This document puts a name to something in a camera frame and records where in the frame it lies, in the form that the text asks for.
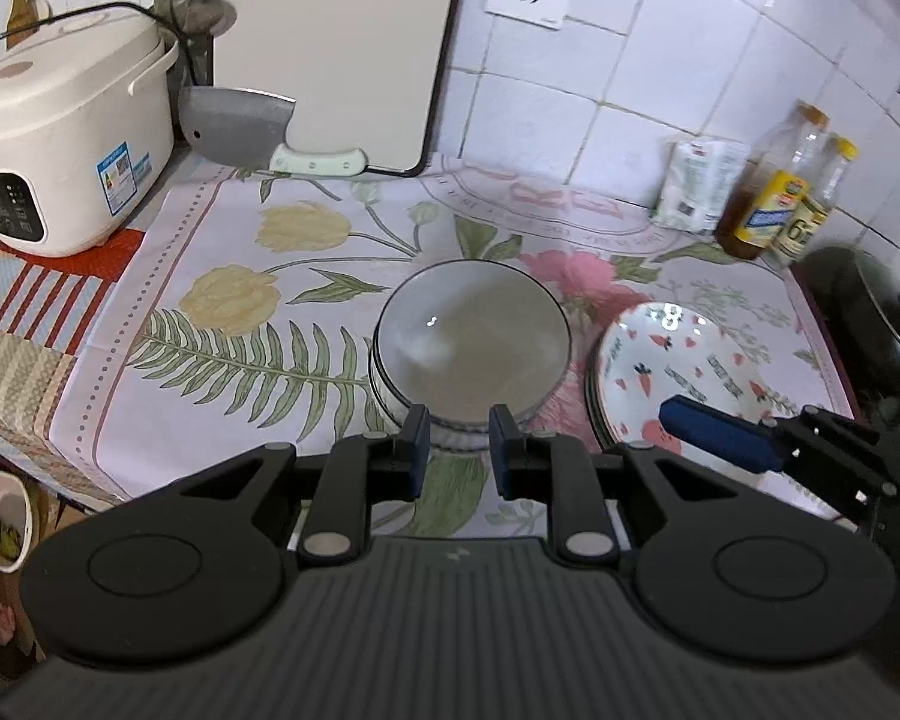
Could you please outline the white cup below counter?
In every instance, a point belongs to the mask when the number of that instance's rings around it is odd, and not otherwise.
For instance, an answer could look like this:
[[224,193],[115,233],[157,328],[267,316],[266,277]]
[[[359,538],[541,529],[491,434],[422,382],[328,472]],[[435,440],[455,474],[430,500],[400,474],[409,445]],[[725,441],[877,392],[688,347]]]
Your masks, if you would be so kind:
[[35,504],[22,479],[0,470],[0,572],[13,574],[34,546]]

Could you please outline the cream rice cooker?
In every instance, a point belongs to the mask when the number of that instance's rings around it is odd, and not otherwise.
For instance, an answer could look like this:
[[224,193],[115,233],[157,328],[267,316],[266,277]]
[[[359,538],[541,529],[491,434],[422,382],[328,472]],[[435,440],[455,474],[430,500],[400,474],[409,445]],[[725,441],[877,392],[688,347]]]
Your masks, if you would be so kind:
[[0,241],[69,257],[105,242],[172,154],[178,41],[107,8],[45,26],[0,59]]

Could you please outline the white bowl black rim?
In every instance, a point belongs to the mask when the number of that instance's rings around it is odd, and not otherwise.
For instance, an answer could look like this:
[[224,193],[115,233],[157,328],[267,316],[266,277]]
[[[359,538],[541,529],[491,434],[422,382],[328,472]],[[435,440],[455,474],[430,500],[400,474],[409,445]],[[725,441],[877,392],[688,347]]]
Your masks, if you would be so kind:
[[380,310],[370,359],[403,406],[450,426],[487,424],[504,405],[532,416],[571,367],[572,332],[559,301],[525,271],[452,260],[418,271]]

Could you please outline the striped red placemat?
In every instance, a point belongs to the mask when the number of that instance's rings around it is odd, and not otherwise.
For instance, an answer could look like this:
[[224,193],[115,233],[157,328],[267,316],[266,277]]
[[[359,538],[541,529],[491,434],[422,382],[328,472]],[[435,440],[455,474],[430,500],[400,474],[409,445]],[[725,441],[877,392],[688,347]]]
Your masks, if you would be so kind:
[[0,242],[0,457],[57,488],[92,483],[50,442],[50,424],[77,353],[142,242],[121,229],[63,259]]

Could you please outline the black wok with glass lid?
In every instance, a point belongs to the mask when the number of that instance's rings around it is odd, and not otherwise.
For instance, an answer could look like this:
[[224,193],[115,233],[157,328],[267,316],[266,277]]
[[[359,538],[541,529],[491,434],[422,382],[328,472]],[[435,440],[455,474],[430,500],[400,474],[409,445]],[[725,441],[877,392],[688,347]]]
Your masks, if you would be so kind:
[[900,431],[900,277],[877,255],[825,245],[792,266],[818,317],[854,408]]

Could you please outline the cream cutting board black edge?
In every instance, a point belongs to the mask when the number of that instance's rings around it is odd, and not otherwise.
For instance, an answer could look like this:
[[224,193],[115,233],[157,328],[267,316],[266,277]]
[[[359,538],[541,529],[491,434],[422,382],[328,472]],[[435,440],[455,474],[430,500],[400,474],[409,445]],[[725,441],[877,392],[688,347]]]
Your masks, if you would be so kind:
[[359,148],[370,169],[409,176],[429,148],[457,0],[229,0],[212,79],[294,99],[297,151]]

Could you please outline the grey cleaver knife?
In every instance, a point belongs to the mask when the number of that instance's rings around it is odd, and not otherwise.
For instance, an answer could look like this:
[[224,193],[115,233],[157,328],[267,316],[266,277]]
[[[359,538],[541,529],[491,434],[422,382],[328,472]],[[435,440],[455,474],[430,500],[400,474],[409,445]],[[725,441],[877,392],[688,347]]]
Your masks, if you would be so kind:
[[338,153],[290,148],[292,98],[222,86],[183,86],[176,107],[187,144],[215,164],[325,177],[359,176],[368,168],[367,156],[359,148]]

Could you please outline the white vinegar bottle yellow cap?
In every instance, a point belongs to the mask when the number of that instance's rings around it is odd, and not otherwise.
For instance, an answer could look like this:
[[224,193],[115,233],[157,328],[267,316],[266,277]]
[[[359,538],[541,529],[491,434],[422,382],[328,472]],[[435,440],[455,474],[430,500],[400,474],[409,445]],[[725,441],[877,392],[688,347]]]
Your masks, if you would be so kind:
[[848,138],[841,135],[829,138],[818,169],[809,181],[808,192],[767,249],[766,259],[770,265],[782,270],[802,258],[809,241],[837,205],[839,188],[857,156],[859,149]]

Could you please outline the rabbit carrot deep plate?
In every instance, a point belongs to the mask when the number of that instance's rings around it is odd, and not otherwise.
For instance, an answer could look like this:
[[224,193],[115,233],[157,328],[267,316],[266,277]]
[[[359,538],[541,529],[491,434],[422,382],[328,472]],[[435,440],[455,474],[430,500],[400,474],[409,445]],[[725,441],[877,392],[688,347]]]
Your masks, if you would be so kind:
[[774,413],[770,390],[741,346],[709,317],[669,302],[622,312],[590,353],[585,401],[603,447],[642,439],[699,465],[718,458],[663,429],[663,401],[685,395],[756,422]]

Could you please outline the white plastic seasoning bag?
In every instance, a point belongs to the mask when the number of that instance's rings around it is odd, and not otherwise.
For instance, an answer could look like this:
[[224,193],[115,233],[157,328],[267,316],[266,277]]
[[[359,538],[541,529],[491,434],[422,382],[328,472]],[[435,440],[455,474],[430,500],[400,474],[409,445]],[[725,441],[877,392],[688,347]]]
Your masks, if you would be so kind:
[[689,234],[710,234],[749,161],[748,145],[722,138],[675,143],[650,221]]

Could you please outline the small white ribbed bowl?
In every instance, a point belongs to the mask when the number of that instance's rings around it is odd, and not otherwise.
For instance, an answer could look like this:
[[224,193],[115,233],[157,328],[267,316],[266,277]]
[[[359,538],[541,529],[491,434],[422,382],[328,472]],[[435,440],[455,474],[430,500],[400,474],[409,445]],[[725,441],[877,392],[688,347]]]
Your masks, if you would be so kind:
[[489,424],[476,424],[476,426],[450,426],[429,422],[429,445],[434,450],[441,452],[455,452],[455,454],[475,454],[491,447],[493,431]]

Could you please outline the cooking wine bottle yellow label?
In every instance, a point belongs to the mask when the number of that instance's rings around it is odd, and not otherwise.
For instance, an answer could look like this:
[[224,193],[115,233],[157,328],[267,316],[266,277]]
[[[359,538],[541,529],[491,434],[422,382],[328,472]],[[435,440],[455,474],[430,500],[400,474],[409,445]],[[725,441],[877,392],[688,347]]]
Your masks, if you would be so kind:
[[715,239],[730,257],[754,260],[774,241],[809,187],[831,117],[798,103],[759,143],[759,160],[741,177],[717,224]]

